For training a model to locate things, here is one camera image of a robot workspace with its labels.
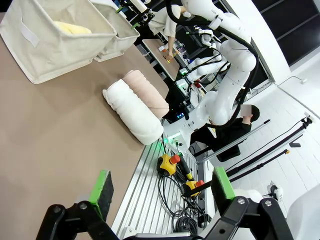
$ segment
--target pink towel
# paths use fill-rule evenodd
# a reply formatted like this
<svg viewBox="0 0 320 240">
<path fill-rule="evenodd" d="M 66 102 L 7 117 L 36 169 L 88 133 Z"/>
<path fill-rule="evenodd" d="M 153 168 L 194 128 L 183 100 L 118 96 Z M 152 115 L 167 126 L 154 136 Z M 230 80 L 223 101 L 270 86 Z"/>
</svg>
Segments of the pink towel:
<svg viewBox="0 0 320 240">
<path fill-rule="evenodd" d="M 169 104 L 139 70 L 131 70 L 122 80 L 157 118 L 161 119 L 169 112 Z"/>
</svg>

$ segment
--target fabric storage bin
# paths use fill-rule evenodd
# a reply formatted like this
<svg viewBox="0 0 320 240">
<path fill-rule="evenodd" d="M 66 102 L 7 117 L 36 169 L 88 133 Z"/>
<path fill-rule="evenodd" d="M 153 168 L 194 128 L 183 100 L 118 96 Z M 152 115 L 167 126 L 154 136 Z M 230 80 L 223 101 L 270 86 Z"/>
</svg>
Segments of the fabric storage bin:
<svg viewBox="0 0 320 240">
<path fill-rule="evenodd" d="M 92 33 L 66 33 L 54 21 Z M 89 0 L 13 0 L 0 34 L 27 78 L 39 84 L 90 64 L 117 33 Z"/>
<path fill-rule="evenodd" d="M 136 29 L 121 14 L 116 13 L 117 8 L 106 0 L 91 0 L 92 4 L 114 27 L 117 35 L 108 42 L 104 49 L 94 58 L 97 62 L 102 62 L 121 56 L 134 44 L 140 36 Z"/>
</svg>

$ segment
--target black hair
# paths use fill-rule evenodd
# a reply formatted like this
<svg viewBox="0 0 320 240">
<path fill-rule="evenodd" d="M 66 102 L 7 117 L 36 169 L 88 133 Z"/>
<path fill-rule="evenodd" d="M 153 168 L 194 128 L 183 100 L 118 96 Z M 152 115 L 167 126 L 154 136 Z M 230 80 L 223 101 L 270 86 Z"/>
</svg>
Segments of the black hair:
<svg viewBox="0 0 320 240">
<path fill-rule="evenodd" d="M 255 105 L 251 105 L 252 117 L 250 119 L 251 123 L 256 121 L 260 117 L 260 110 Z"/>
</svg>

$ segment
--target tabletop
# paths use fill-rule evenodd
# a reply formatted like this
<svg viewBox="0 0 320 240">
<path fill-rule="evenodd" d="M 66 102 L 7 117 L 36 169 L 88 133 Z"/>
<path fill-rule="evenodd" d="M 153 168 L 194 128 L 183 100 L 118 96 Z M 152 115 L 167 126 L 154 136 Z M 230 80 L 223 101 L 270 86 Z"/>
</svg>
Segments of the tabletop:
<svg viewBox="0 0 320 240">
<path fill-rule="evenodd" d="M 164 98 L 168 87 L 134 45 L 41 84 L 27 79 L 1 38 L 0 59 L 0 239 L 34 240 L 47 208 L 89 195 L 102 169 L 114 187 L 111 226 L 145 146 L 102 90 L 130 70 Z"/>
<path fill-rule="evenodd" d="M 167 62 L 167 60 L 163 57 L 163 53 L 159 51 L 159 47 L 163 46 L 160 39 L 143 39 L 143 44 L 147 47 L 147 49 L 152 53 L 154 58 L 161 65 L 163 70 L 168 74 L 172 81 L 176 80 L 178 75 L 178 71 L 180 68 L 179 63 L 175 58 L 171 60 L 171 62 Z"/>
</svg>

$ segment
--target black shirt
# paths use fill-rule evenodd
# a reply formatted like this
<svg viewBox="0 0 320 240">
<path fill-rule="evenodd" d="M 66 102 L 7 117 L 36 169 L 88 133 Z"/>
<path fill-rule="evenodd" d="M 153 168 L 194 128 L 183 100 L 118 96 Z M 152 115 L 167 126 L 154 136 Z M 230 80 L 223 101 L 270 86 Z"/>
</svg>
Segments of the black shirt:
<svg viewBox="0 0 320 240">
<path fill-rule="evenodd" d="M 222 129 L 216 129 L 216 138 L 211 134 L 208 127 L 203 126 L 191 134 L 190 144 L 195 141 L 201 142 L 206 144 L 213 151 L 217 151 L 251 131 L 251 124 L 245 124 L 242 123 L 242 121 L 242 117 L 237 118 L 230 126 Z"/>
<path fill-rule="evenodd" d="M 222 146 L 232 143 L 251 131 L 251 124 L 242 123 L 243 118 L 237 118 L 233 124 L 226 128 L 216 129 L 216 138 Z"/>
</svg>

